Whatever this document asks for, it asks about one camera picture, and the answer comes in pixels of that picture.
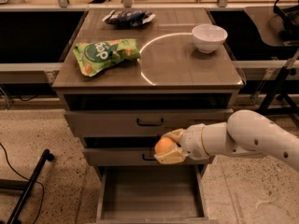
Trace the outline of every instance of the black metal stand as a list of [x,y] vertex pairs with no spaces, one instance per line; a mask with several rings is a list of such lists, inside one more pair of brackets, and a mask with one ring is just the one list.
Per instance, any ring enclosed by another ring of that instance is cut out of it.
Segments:
[[28,181],[14,181],[14,180],[0,180],[0,189],[15,189],[15,190],[22,190],[21,197],[19,198],[18,203],[16,204],[7,224],[19,224],[21,223],[18,220],[18,217],[23,209],[30,192],[36,183],[36,180],[45,164],[46,161],[52,161],[54,159],[54,155],[50,153],[48,149],[45,149],[42,156],[40,157],[36,168],[34,169],[31,177]]
[[[260,107],[256,110],[262,115],[279,115],[279,114],[297,114],[299,115],[299,108],[296,103],[291,99],[287,92],[282,89],[283,83],[289,75],[293,75],[295,70],[292,68],[294,63],[299,57],[299,49],[295,52],[293,57],[289,59],[286,64],[280,69],[278,76],[275,80],[274,86],[263,99]],[[275,96],[279,93],[278,99],[285,101],[289,104],[288,108],[268,108]]]

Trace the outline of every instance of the orange ball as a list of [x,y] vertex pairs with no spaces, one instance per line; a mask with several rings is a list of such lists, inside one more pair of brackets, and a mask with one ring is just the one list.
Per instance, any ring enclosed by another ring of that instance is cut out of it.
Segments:
[[175,144],[175,141],[173,141],[171,138],[162,137],[155,146],[155,152],[162,153],[170,148],[173,144]]

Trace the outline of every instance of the chip bag logo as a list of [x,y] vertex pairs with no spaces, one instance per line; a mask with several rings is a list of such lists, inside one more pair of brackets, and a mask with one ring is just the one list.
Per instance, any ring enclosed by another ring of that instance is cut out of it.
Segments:
[[111,46],[107,42],[92,43],[84,50],[85,56],[94,63],[105,62],[110,52]]

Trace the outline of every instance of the bag strap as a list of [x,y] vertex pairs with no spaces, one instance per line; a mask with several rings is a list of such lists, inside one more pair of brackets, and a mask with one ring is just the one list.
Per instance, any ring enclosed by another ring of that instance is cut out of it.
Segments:
[[275,4],[273,6],[273,12],[278,14],[283,20],[288,18],[288,13],[293,13],[294,11],[299,11],[299,0],[298,0],[298,5],[295,7],[287,7],[284,9],[281,9],[278,6],[278,2],[280,0],[275,1]]

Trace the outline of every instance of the countertop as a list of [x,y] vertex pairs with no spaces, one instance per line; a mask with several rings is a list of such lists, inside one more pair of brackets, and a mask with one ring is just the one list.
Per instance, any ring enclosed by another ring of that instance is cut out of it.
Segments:
[[71,49],[53,84],[56,91],[108,88],[239,90],[243,87],[224,46],[204,54],[192,43],[193,26],[211,23],[204,8],[149,9],[156,17],[151,23],[137,28],[119,28],[104,23],[102,19],[110,11],[110,8],[90,9],[73,47],[78,42],[135,38],[142,51],[141,59],[122,62],[95,77],[85,77]]

